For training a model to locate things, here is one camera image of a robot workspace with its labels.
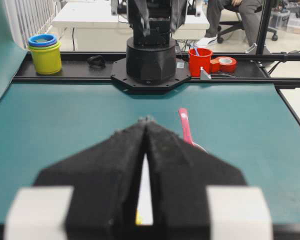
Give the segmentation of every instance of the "metal bracket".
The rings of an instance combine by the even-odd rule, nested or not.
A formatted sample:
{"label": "metal bracket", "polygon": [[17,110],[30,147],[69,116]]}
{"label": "metal bracket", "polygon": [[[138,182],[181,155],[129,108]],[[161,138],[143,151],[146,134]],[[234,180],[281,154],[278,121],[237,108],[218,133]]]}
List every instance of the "metal bracket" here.
{"label": "metal bracket", "polygon": [[203,66],[200,68],[200,80],[211,80],[211,75],[204,70]]}
{"label": "metal bracket", "polygon": [[256,54],[257,44],[254,43],[251,47],[244,51],[245,54],[254,55]]}

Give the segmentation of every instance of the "blue cup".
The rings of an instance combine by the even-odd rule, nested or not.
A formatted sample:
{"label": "blue cup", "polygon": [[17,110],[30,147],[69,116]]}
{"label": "blue cup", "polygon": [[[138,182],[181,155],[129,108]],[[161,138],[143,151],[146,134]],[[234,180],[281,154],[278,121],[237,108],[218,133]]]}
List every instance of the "blue cup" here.
{"label": "blue cup", "polygon": [[29,38],[29,45],[32,47],[49,47],[57,43],[57,38],[53,34],[40,34]]}

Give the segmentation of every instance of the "tape roll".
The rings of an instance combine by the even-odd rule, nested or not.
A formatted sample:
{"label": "tape roll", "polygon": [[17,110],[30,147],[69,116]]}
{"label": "tape roll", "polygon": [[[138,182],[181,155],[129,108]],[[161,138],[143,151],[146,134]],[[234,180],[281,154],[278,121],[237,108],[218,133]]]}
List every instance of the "tape roll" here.
{"label": "tape roll", "polygon": [[219,56],[216,60],[220,63],[220,71],[232,73],[236,70],[237,60],[228,56]]}
{"label": "tape roll", "polygon": [[210,73],[216,73],[220,71],[220,62],[216,59],[210,60]]}

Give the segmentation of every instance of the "tabletop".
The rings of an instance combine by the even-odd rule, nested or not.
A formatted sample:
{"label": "tabletop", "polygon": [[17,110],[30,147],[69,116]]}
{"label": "tabletop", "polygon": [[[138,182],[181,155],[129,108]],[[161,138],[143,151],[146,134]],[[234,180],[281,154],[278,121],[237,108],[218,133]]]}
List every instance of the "tabletop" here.
{"label": "tabletop", "polygon": [[121,85],[13,83],[0,102],[0,224],[40,169],[153,116],[261,187],[275,224],[300,223],[300,126],[272,84],[185,83],[159,95]]}
{"label": "tabletop", "polygon": [[[111,15],[110,1],[68,2],[53,19],[57,28],[96,28],[96,29],[130,29],[126,23],[118,22],[118,16]],[[206,30],[209,22],[202,12],[200,17],[187,15],[185,25],[179,29]]]}

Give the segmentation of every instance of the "person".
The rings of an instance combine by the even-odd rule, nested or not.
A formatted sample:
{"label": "person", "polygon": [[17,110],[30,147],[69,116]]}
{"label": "person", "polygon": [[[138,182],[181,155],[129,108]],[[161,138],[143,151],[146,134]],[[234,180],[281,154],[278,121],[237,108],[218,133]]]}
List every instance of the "person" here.
{"label": "person", "polygon": [[227,5],[238,6],[242,24],[249,46],[252,46],[258,37],[259,19],[255,11],[262,5],[262,0],[208,0],[206,18],[210,28],[205,32],[204,38],[195,43],[197,48],[206,48],[217,43],[218,26],[221,11]]}

